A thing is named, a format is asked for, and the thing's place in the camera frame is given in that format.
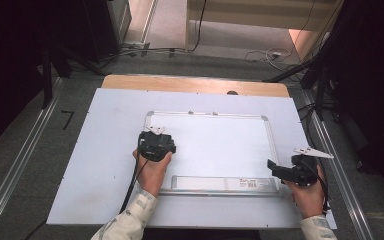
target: white sleeve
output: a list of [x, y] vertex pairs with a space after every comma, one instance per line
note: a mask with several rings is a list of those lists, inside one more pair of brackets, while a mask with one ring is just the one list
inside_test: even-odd
[[300, 224], [306, 240], [337, 239], [323, 215], [303, 219]]
[[142, 239], [143, 230], [157, 203], [154, 196], [141, 190], [126, 210], [102, 226], [92, 240]]

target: sleeve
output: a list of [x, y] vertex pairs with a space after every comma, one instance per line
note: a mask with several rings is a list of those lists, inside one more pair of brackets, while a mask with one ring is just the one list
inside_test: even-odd
[[303, 219], [300, 223], [306, 240], [337, 239], [323, 215]]
[[95, 233], [92, 240], [142, 239], [158, 200], [141, 190], [124, 212], [113, 218]]

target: black controller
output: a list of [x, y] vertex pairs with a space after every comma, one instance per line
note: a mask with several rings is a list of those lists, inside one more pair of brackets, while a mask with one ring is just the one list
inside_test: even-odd
[[314, 157], [306, 155], [292, 156], [292, 168], [277, 166], [267, 160], [267, 167], [272, 170], [272, 175], [282, 180], [295, 182], [300, 187], [307, 187], [317, 182], [317, 162]]
[[176, 145], [171, 135], [142, 132], [139, 141], [139, 153], [153, 162], [161, 161], [168, 152], [176, 153]]

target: person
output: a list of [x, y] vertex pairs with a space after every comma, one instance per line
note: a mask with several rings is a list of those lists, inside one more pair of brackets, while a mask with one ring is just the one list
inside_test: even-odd
[[[137, 157], [137, 150], [133, 152], [133, 156]], [[147, 222], [157, 206], [158, 192], [171, 157], [172, 153], [169, 152], [160, 162], [148, 161], [142, 156], [137, 159], [138, 169], [142, 169], [138, 176], [140, 192], [126, 210], [102, 226], [92, 240], [142, 239]], [[300, 188], [293, 182], [285, 181], [285, 184], [292, 190], [294, 201], [301, 211], [303, 220], [300, 224], [305, 238], [336, 239], [323, 215], [324, 194], [320, 182], [307, 188]]]

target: table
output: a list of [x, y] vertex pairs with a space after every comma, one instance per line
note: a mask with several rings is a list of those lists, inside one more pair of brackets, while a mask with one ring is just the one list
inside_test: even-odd
[[[227, 95], [227, 91], [241, 95]], [[121, 207], [134, 165], [134, 161], [120, 159], [132, 159], [131, 150], [136, 147], [132, 139], [143, 129], [143, 122], [137, 120], [153, 108], [178, 112], [191, 105], [202, 111], [216, 108], [220, 113], [234, 114], [232, 111], [236, 109], [242, 114], [255, 115], [264, 111], [272, 120], [276, 152], [279, 163], [284, 166], [291, 164], [289, 158], [294, 155], [294, 147], [307, 144], [295, 105], [282, 84], [146, 75], [107, 76], [92, 101], [47, 223], [103, 224], [114, 217]], [[282, 197], [266, 198], [160, 196], [159, 206], [148, 226], [299, 227], [301, 216], [291, 202], [289, 189], [282, 186], [282, 191], [286, 191]], [[331, 214], [328, 220], [331, 227], [336, 228]]]
[[[186, 50], [189, 21], [200, 20], [203, 4], [204, 0], [187, 2]], [[203, 21], [289, 29], [299, 57], [308, 60], [331, 30], [342, 4], [343, 0], [208, 0]]]

